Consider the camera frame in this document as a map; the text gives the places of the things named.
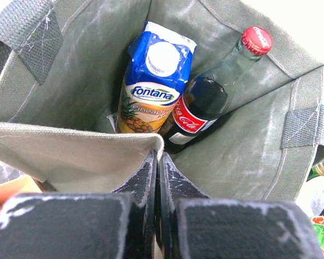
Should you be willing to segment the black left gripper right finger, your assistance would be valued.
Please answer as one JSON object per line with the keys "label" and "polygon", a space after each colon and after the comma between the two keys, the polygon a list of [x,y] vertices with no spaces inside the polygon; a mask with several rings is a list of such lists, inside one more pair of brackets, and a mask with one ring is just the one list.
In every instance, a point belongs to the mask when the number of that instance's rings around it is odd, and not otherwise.
{"label": "black left gripper right finger", "polygon": [[293,202],[213,199],[164,153],[158,165],[157,243],[164,258],[322,258]]}

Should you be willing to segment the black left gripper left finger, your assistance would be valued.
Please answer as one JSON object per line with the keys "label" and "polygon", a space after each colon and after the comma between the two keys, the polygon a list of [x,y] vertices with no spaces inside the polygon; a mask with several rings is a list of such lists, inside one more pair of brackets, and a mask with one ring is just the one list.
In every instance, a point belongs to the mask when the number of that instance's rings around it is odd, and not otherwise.
{"label": "black left gripper left finger", "polygon": [[110,193],[21,193],[0,211],[0,258],[152,258],[157,153]]}

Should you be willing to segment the cola glass bottle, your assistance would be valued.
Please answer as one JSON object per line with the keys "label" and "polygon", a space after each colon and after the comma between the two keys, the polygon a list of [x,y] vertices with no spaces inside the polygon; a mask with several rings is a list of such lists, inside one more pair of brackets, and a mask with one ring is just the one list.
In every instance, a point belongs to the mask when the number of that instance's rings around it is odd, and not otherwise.
{"label": "cola glass bottle", "polygon": [[272,45],[265,29],[251,26],[219,64],[193,78],[159,131],[165,151],[180,152],[224,115],[242,78]]}

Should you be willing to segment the blue pineapple juice carton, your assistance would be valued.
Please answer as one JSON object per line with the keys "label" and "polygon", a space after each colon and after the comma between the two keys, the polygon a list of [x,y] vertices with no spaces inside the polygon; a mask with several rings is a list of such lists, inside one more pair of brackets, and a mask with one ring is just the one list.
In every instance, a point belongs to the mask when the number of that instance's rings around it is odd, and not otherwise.
{"label": "blue pineapple juice carton", "polygon": [[184,92],[197,44],[159,24],[146,22],[128,49],[117,133],[157,133]]}

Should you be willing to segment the green canvas tote bag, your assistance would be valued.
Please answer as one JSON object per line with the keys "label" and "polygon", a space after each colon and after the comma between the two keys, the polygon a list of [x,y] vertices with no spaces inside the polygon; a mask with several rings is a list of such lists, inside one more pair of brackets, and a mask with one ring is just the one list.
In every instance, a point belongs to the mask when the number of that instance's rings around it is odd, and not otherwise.
{"label": "green canvas tote bag", "polygon": [[324,1],[0,1],[0,161],[61,192],[109,192],[162,154],[160,136],[106,118],[147,21],[197,43],[193,75],[247,27],[271,34],[229,118],[173,161],[211,197],[295,200],[324,158]]}

